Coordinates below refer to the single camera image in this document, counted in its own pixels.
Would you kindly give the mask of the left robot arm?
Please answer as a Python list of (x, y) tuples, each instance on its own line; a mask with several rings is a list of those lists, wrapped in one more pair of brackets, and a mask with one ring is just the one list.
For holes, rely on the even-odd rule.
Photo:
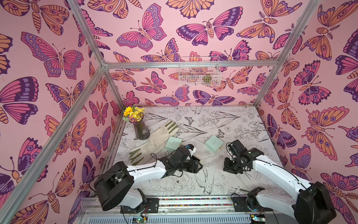
[(135, 213), (145, 210), (148, 200), (139, 188), (134, 185), (152, 179), (163, 179), (174, 176), (175, 172), (196, 174), (203, 169), (200, 159), (194, 156), (196, 148), (189, 144), (180, 146), (174, 152), (158, 158), (151, 153), (154, 162), (144, 165), (127, 166), (123, 161), (114, 164), (104, 174), (99, 175), (94, 183), (103, 211), (121, 206)]

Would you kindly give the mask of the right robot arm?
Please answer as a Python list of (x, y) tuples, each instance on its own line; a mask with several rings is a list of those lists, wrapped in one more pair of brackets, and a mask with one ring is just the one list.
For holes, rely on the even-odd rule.
[(224, 161), (225, 172), (243, 174), (257, 171), (280, 188), (286, 195), (276, 195), (264, 187), (256, 187), (246, 195), (251, 211), (264, 208), (281, 212), (299, 224), (328, 224), (337, 214), (328, 189), (320, 182), (312, 183), (279, 166), (257, 148), (246, 149), (239, 140), (226, 144), (229, 157)]

